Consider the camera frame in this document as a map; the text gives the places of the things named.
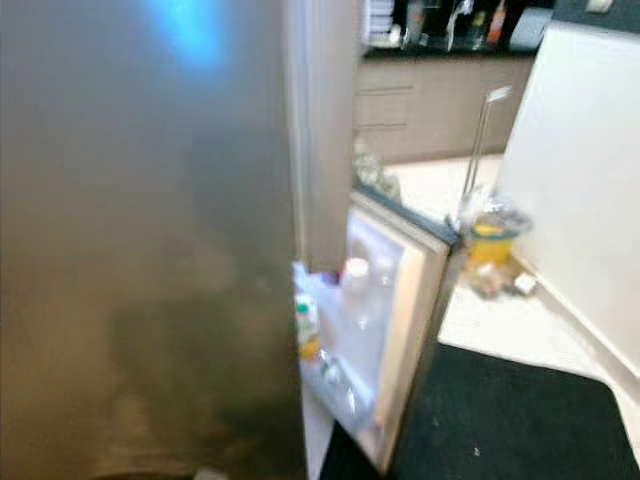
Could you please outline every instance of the white wall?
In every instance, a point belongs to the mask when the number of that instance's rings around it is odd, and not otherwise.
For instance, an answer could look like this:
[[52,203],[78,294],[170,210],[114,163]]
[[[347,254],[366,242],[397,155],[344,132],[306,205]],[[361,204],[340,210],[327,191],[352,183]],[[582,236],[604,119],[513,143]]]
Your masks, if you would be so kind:
[[553,23],[499,183],[518,252],[640,376],[640,36]]

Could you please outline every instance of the refrigerator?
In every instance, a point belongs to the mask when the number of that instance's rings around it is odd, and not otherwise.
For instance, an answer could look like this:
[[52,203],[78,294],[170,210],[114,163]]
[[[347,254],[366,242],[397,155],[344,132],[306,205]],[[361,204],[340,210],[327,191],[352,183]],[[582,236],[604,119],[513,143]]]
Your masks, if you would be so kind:
[[[2,478],[305,478],[296,290],[368,396],[336,419],[389,467],[459,249],[353,185],[360,18],[357,0],[3,2]],[[376,328],[314,290],[358,242],[393,271]]]

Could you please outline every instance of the black floor mat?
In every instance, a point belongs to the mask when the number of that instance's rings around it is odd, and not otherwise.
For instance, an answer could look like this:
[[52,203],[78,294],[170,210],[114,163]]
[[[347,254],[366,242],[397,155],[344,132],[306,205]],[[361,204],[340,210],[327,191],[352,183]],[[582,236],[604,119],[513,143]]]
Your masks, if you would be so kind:
[[[336,426],[321,479],[379,478]],[[638,480],[640,473],[603,383],[438,345],[385,478]]]

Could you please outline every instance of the beige cabinet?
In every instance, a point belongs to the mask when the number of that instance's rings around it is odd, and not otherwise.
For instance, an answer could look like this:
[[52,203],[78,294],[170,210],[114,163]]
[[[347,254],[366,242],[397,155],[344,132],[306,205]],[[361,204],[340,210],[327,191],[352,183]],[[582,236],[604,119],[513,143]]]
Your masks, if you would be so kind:
[[485,137],[485,151],[503,151],[532,64],[531,57],[364,62],[358,132],[385,163],[469,155],[486,92],[512,85]]

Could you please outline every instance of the open refrigerator door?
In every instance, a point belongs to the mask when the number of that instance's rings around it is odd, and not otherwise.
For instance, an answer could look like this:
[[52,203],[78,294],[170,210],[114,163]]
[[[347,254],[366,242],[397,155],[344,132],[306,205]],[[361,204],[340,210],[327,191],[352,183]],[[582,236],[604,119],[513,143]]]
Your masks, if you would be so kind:
[[419,358],[440,326],[433,312],[450,245],[353,193],[347,252],[339,275],[295,265],[301,374],[386,472]]

